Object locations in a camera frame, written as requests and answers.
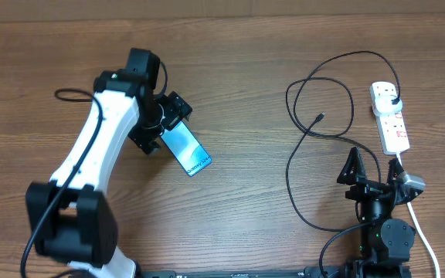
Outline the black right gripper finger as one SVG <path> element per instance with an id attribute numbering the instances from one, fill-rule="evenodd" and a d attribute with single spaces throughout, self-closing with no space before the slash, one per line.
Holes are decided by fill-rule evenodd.
<path id="1" fill-rule="evenodd" d="M 395 182 L 397 177 L 404 172 L 404 168 L 399 162 L 398 158 L 393 158 L 389 161 L 389 169 L 387 176 L 387 183 L 392 184 Z"/>
<path id="2" fill-rule="evenodd" d="M 366 181 L 366 171 L 360 150 L 352 147 L 345 165 L 337 177 L 337 183 L 344 185 L 357 185 Z"/>

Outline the Samsung Galaxy smartphone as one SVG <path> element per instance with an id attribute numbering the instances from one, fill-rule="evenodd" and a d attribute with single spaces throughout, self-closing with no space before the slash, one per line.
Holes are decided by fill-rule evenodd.
<path id="1" fill-rule="evenodd" d="M 171 131 L 165 131 L 161 139 L 189 177 L 196 175 L 212 162 L 209 153 L 183 121 Z"/>

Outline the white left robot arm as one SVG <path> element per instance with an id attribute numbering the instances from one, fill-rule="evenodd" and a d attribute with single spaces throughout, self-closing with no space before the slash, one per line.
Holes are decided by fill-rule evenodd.
<path id="1" fill-rule="evenodd" d="M 158 90 L 165 64 L 153 52 L 133 48 L 126 66 L 102 72 L 91 91 L 61 88 L 57 99 L 90 103 L 90 113 L 65 161 L 47 182 L 33 182 L 25 194 L 31 236 L 29 254 L 65 263 L 81 277 L 139 277 L 140 265 L 119 248 L 118 227 L 107 203 L 110 175 L 126 140 L 145 154 L 166 146 L 188 175 L 211 162 L 187 128 L 192 108 L 175 92 Z"/>

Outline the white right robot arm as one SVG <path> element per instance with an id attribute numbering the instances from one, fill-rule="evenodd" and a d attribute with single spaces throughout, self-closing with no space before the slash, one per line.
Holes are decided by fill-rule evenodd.
<path id="1" fill-rule="evenodd" d="M 403 264 L 409 261 L 416 229 L 401 219 L 394 219 L 397 205 L 411 202 L 424 188 L 424 180 L 410 175 L 397 158 L 389 161 L 385 183 L 367 179 L 360 150 L 349 152 L 337 183 L 350 187 L 347 199 L 360 206 L 360 254 L 341 266 L 340 277 L 410 277 Z"/>

